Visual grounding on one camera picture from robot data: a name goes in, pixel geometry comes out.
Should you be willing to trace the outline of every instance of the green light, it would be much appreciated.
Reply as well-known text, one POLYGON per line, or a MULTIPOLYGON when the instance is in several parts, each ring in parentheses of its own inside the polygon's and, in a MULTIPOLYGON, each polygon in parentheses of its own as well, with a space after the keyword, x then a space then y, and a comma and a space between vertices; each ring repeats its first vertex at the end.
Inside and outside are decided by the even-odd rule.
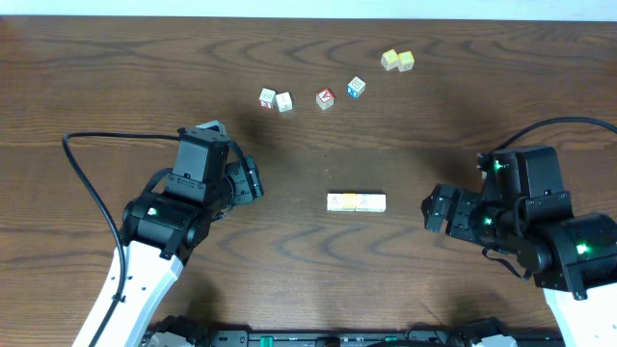
POLYGON ((495 170, 499 170, 499 169, 503 169, 503 168, 505 168, 505 165, 499 164, 499 161, 496 160, 495 161, 495 170))
POLYGON ((584 245, 584 244, 583 244, 583 245, 578 245, 578 246, 577 246, 577 252, 578 252, 578 254, 584 254, 584 253, 586 253, 586 252, 588 252, 588 251, 589 251, 589 249, 588 249, 588 248, 587 248, 587 246, 586 246, 586 245, 584 245))

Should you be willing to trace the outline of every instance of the yellow and white block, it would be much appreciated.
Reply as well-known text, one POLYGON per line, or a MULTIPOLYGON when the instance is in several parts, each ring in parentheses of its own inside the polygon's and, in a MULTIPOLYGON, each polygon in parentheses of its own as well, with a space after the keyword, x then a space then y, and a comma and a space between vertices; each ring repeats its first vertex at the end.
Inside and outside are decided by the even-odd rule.
POLYGON ((400 53, 398 55, 398 70, 400 72, 411 70, 415 62, 412 51, 400 53))
POLYGON ((382 65, 386 70, 398 67, 398 54, 396 54, 395 50, 391 49, 382 54, 382 65))
POLYGON ((386 195, 384 194, 328 194, 328 211, 384 212, 386 195))

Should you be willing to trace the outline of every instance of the white rectangular block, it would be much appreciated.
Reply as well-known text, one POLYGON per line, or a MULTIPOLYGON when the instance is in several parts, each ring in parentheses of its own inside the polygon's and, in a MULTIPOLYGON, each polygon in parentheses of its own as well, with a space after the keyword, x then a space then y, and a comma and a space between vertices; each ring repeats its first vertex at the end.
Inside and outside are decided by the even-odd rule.
POLYGON ((328 211, 384 212, 386 195, 384 194, 328 194, 328 211))
POLYGON ((265 108, 273 108, 276 94, 277 92, 275 91, 266 88, 262 89, 261 96, 259 97, 259 105, 265 108))
POLYGON ((292 109, 293 104, 291 102, 291 95, 289 95, 289 92, 277 94, 277 105, 279 105, 280 112, 285 112, 292 109))
POLYGON ((366 87, 366 83, 356 76, 347 85, 347 93, 353 98, 358 98, 364 92, 364 87, 366 87))
POLYGON ((335 95, 326 88, 325 90, 317 93, 317 104, 322 110, 335 104, 335 95))
POLYGON ((411 70, 414 67, 414 62, 412 51, 403 52, 398 55, 398 70, 400 72, 411 70))
POLYGON ((396 54, 395 50, 391 49, 382 54, 382 66, 384 66, 386 70, 398 67, 398 54, 396 54))

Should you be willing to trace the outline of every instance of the white wall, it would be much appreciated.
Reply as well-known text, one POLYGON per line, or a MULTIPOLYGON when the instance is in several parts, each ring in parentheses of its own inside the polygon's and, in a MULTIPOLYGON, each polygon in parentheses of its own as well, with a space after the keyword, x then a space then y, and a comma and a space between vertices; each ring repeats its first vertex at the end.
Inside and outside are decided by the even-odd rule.
POLYGON ((617 0, 0 0, 0 14, 617 21, 617 0))

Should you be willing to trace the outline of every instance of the wooden table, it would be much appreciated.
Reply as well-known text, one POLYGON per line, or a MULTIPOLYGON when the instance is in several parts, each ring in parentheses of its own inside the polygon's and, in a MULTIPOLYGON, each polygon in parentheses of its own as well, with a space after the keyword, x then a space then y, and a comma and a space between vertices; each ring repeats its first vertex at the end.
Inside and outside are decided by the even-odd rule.
MULTIPOLYGON (((220 120, 255 157, 266 195, 195 250, 153 321, 186 314, 253 329, 406 329, 495 316, 556 328, 542 291, 480 249, 423 228, 437 183, 479 189, 475 154, 537 120, 617 122, 610 23, 9 17, 0 21, 0 344, 66 346, 114 242, 61 135, 174 134, 220 120), (411 49, 408 73, 381 53, 411 49), (346 84, 360 76, 354 100, 346 84), (264 110, 261 88, 293 111, 264 110), (335 106, 315 94, 330 88, 335 106), (329 191, 383 191, 383 214, 327 213, 329 191)), ((558 125, 575 212, 617 214, 613 134, 558 125)), ((176 144, 74 141, 117 223, 176 144)))

